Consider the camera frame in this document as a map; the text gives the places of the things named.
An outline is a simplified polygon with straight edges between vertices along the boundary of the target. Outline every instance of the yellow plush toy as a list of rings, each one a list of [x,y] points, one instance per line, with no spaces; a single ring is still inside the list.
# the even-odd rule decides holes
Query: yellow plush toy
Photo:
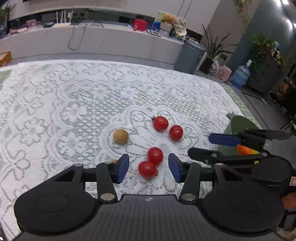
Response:
[[[167,22],[173,24],[176,21],[175,16],[169,13],[166,13],[163,17],[162,22]]]

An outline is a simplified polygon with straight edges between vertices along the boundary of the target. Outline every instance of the gray cabinet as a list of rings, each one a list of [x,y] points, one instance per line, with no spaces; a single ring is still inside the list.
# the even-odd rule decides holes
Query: gray cabinet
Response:
[[[281,74],[281,67],[271,55],[268,55],[260,65],[259,71],[247,81],[247,86],[266,95],[279,80]]]

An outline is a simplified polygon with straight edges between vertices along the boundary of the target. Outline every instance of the cable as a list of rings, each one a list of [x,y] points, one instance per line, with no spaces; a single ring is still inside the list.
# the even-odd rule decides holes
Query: cable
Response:
[[[261,98],[259,98],[259,97],[257,97],[257,96],[254,96],[254,95],[251,95],[251,94],[249,94],[249,93],[247,93],[247,92],[244,92],[244,91],[241,91],[244,95],[248,95],[248,96],[251,96],[251,97],[253,97],[253,98],[255,98],[255,99],[257,99],[257,100],[261,100],[262,101],[262,99]],[[267,104],[270,104],[270,105],[272,105],[272,103],[270,102],[270,101],[267,101],[267,100],[265,100],[266,101],[266,103]]]
[[[250,104],[252,105],[252,107],[256,110],[256,108],[253,106],[252,102],[246,97],[246,99],[250,102]],[[261,120],[264,122],[264,124],[266,125],[265,121],[263,120],[263,118],[261,117],[261,115],[259,114],[259,112],[256,110],[256,112],[258,113],[258,115],[260,116]]]
[[[73,25],[72,34],[71,34],[71,37],[70,37],[69,42],[68,42],[68,48],[69,48],[70,50],[74,50],[74,51],[75,51],[75,50],[77,50],[77,49],[80,48],[80,45],[81,45],[82,40],[83,40],[83,36],[84,36],[84,32],[85,32],[85,28],[86,28],[86,26],[87,26],[87,24],[84,25],[83,33],[82,33],[81,39],[80,39],[80,41],[79,41],[79,45],[78,45],[78,47],[77,47],[76,49],[71,49],[71,48],[70,48],[70,42],[71,42],[71,40],[72,40],[72,38],[73,38],[73,35],[74,35],[74,27],[75,27],[75,25]]]

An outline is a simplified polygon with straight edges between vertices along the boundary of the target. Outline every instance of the green plant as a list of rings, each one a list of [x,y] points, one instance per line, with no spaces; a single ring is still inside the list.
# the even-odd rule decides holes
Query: green plant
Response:
[[[224,48],[226,46],[237,46],[237,44],[226,44],[226,45],[225,44],[222,44],[223,41],[229,37],[230,33],[228,35],[226,35],[220,41],[219,44],[217,44],[218,36],[216,36],[215,42],[213,42],[212,32],[211,32],[210,26],[209,26],[210,39],[209,39],[208,33],[207,33],[204,25],[202,25],[202,26],[203,26],[203,28],[205,30],[205,35],[207,37],[207,45],[204,42],[200,42],[200,43],[202,43],[202,44],[205,45],[205,47],[207,49],[207,57],[209,59],[213,59],[213,58],[215,58],[215,56],[217,56],[218,54],[221,54],[221,53],[231,53],[231,54],[233,54],[232,52],[229,52],[229,51],[224,50]]]
[[[3,25],[6,21],[7,14],[14,8],[15,5],[11,6],[7,2],[5,7],[0,8],[0,25]]]
[[[250,70],[251,72],[256,73],[262,61],[264,61],[267,54],[270,54],[274,47],[274,39],[270,36],[265,36],[264,34],[255,34],[252,37],[252,42],[253,45],[249,52],[249,59],[254,63],[251,64]]]
[[[242,17],[244,18],[243,22],[248,23],[250,20],[249,17],[249,11],[248,11],[248,3],[253,2],[253,0],[233,0],[235,6],[239,6],[238,13],[243,12],[246,9],[246,16],[243,15]]]

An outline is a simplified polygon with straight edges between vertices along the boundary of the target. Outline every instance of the orange object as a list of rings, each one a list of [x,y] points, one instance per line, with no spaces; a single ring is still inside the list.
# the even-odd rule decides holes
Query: orange object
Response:
[[[239,155],[253,155],[253,154],[259,153],[253,149],[250,149],[250,148],[242,146],[242,145],[237,146],[237,152],[239,153]]]
[[[284,207],[286,210],[292,209],[296,206],[296,193],[291,192],[288,195],[281,198],[284,203]]]
[[[0,54],[0,67],[6,66],[11,61],[10,52]]]

